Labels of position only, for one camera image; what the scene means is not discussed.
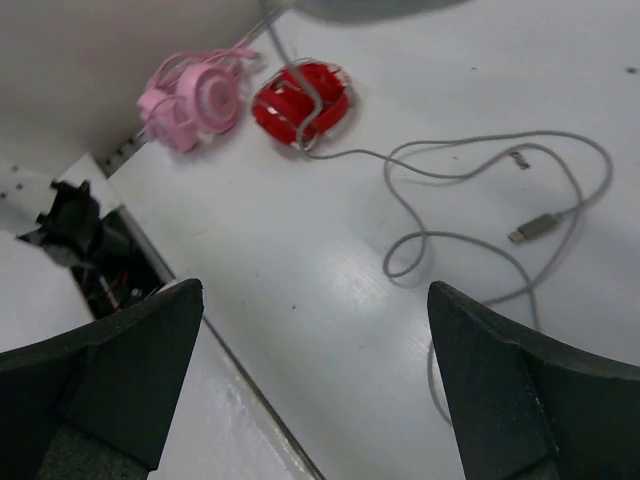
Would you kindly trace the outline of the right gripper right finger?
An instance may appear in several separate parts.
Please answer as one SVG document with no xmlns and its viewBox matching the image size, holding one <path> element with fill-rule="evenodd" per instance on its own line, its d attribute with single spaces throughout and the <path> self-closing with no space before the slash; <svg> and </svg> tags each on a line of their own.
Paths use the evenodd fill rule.
<svg viewBox="0 0 640 480">
<path fill-rule="evenodd" d="M 505 318 L 444 282 L 427 310 L 468 479 L 636 479 L 639 369 Z"/>
</svg>

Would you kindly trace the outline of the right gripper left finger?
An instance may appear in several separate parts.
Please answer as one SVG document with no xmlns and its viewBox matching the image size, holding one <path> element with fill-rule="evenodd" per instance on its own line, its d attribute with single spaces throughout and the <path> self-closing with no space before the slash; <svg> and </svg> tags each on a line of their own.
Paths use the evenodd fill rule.
<svg viewBox="0 0 640 480">
<path fill-rule="evenodd" d="M 1 355 L 4 479 L 145 479 L 158 469 L 203 316 L 188 279 Z"/>
</svg>

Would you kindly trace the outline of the white grey headphones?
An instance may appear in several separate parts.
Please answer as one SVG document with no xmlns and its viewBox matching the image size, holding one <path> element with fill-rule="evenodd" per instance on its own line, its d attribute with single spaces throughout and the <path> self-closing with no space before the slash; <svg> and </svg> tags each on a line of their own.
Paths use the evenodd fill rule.
<svg viewBox="0 0 640 480">
<path fill-rule="evenodd" d="M 299 0 L 292 6 L 322 21 L 363 24 L 436 13 L 465 3 L 465 0 Z"/>
</svg>

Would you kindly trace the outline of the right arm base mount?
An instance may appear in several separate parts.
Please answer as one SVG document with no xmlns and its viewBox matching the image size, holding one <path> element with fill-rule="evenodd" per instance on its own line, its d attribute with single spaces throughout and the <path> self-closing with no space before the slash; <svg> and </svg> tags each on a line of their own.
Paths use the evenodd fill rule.
<svg viewBox="0 0 640 480">
<path fill-rule="evenodd" d="M 96 320 L 133 306 L 166 285 L 123 212 L 100 215 L 87 180 L 78 186 L 54 180 L 50 189 L 51 208 L 39 213 L 35 225 L 18 239 L 71 271 Z"/>
</svg>

